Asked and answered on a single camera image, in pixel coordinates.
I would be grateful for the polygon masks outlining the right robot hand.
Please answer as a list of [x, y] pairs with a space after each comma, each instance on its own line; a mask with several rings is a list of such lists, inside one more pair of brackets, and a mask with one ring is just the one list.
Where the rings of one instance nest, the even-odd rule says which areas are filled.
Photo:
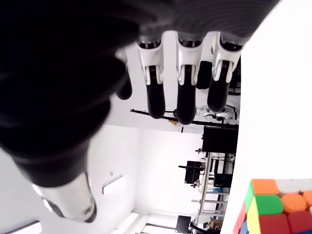
[[126, 46], [136, 43], [148, 113], [162, 118], [163, 34], [177, 33], [177, 107], [195, 117], [202, 42], [216, 32], [208, 106], [225, 107], [246, 42], [275, 0], [3, 0], [0, 3], [0, 146], [58, 216], [91, 223], [90, 139], [110, 96], [132, 88]]

